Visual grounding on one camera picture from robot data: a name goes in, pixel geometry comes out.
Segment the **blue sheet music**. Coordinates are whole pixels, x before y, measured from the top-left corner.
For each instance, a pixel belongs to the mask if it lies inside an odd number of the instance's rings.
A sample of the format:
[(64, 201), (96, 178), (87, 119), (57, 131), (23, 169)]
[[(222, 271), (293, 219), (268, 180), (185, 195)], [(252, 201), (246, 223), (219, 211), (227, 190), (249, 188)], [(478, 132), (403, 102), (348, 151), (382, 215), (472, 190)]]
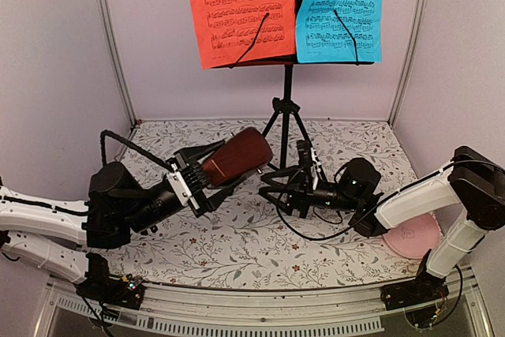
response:
[(309, 63), (382, 62), (383, 0), (302, 0), (297, 12), (297, 60)]

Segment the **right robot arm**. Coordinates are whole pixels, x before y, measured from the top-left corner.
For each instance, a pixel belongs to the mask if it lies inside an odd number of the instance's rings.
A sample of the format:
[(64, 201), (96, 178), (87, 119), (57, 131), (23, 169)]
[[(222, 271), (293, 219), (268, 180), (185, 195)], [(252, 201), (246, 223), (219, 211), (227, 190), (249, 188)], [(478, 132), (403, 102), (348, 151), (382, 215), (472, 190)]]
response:
[(349, 212), (348, 227), (369, 238), (440, 208), (462, 206), (443, 240), (422, 257), (415, 277), (382, 288), (385, 300), (424, 302), (447, 295), (451, 270), (489, 232), (504, 226), (504, 169), (467, 146), (457, 148), (438, 170), (389, 195), (376, 192), (381, 175), (367, 159), (344, 163), (328, 182), (309, 154), (301, 148), (298, 165), (261, 178), (259, 194), (279, 217), (297, 211), (304, 218), (312, 207)]

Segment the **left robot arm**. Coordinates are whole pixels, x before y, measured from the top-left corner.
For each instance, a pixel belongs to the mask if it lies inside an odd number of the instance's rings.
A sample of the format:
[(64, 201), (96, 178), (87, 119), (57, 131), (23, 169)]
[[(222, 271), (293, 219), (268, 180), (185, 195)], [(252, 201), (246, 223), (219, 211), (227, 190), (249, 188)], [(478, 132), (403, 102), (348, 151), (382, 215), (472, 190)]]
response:
[(165, 170), (148, 189), (120, 162), (92, 175), (87, 200), (30, 197), (3, 186), (1, 252), (66, 279), (84, 298), (139, 307), (141, 278), (116, 279), (96, 250), (128, 245), (133, 233), (156, 232), (184, 208), (195, 216), (213, 212), (247, 173), (271, 159), (269, 152), (255, 157), (237, 137), (183, 148), (167, 161), (146, 156)]

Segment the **brown wooden metronome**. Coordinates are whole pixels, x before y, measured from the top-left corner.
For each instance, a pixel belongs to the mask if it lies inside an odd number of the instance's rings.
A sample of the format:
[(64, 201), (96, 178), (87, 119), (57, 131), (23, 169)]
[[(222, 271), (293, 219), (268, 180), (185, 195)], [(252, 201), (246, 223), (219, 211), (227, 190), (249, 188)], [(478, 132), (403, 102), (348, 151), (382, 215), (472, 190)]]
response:
[(221, 186), (271, 162), (273, 152), (262, 133), (243, 129), (202, 163), (213, 186)]

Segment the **black music stand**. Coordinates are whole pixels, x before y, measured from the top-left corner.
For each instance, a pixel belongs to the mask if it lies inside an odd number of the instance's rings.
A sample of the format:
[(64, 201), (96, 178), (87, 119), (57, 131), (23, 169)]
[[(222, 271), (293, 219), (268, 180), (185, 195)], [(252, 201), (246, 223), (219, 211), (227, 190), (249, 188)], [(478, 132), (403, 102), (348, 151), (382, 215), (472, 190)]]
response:
[[(302, 0), (295, 0), (295, 16), (297, 23), (297, 12), (300, 9)], [(281, 123), (281, 142), (280, 142), (280, 154), (279, 162), (277, 164), (271, 165), (271, 169), (280, 170), (286, 168), (286, 159), (288, 151), (288, 138), (289, 138), (289, 128), (290, 121), (294, 120), (299, 128), (301, 135), (307, 138), (306, 128), (299, 115), (300, 107), (292, 100), (292, 88), (293, 88), (293, 71), (296, 65), (301, 65), (297, 60), (297, 52), (292, 55), (280, 56), (277, 58), (264, 58), (252, 60), (251, 65), (281, 65), (284, 68), (284, 84), (283, 84), (283, 94), (282, 97), (275, 97), (272, 100), (273, 114), (268, 120), (266, 126), (264, 127), (263, 134), (268, 135), (271, 131), (272, 126), (277, 120)], [(350, 63), (316, 63), (316, 64), (337, 64), (337, 65), (354, 65)]]

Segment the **red sheet music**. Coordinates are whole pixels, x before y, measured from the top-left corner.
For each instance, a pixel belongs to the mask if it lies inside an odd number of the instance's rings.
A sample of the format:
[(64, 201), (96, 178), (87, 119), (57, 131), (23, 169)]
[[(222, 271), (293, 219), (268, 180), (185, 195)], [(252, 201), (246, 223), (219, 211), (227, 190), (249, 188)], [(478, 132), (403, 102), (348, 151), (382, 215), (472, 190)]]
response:
[(292, 55), (295, 0), (190, 0), (203, 69)]

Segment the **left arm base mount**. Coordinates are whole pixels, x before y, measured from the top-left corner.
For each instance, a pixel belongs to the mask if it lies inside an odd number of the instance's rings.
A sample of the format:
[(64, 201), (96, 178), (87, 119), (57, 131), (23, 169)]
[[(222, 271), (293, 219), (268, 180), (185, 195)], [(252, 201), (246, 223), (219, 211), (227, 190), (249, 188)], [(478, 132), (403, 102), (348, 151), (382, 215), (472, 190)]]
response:
[(139, 276), (131, 274), (105, 279), (86, 279), (76, 285), (76, 292), (101, 305), (115, 305), (139, 310), (144, 300), (145, 286)]

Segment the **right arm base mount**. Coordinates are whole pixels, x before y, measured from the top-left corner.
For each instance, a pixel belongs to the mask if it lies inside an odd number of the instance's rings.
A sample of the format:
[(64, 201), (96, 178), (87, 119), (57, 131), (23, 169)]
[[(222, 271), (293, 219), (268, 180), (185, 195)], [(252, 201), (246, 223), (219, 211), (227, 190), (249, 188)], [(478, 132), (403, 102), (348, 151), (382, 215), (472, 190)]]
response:
[(406, 313), (409, 324), (417, 329), (427, 329), (435, 325), (442, 313), (449, 290), (445, 279), (430, 274), (419, 274), (414, 279), (382, 286), (380, 298), (386, 310), (408, 308), (432, 302), (430, 306)]

